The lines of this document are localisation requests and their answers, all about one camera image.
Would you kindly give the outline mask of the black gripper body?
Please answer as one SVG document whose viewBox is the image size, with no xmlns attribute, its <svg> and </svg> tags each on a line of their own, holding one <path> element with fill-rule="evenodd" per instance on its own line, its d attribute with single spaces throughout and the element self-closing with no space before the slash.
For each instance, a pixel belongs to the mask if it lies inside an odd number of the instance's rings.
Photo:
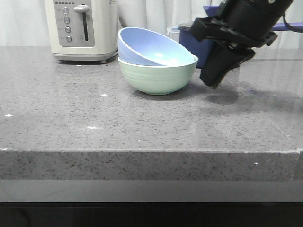
<svg viewBox="0 0 303 227">
<path fill-rule="evenodd" d="M 214 17 L 196 18 L 190 34 L 197 40 L 220 40 L 244 47 L 270 46 L 277 38 L 273 26 L 292 0 L 226 0 Z"/>
</svg>

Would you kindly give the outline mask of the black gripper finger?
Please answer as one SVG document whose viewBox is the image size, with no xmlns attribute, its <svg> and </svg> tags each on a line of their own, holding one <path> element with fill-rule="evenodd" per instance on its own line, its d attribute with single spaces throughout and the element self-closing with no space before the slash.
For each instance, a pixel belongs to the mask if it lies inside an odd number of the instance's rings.
<svg viewBox="0 0 303 227">
<path fill-rule="evenodd" d="M 214 44 L 199 78 L 208 87 L 217 88 L 229 71 L 252 59 L 254 55 L 255 52 L 250 48 L 230 48 L 223 44 Z"/>
</svg>

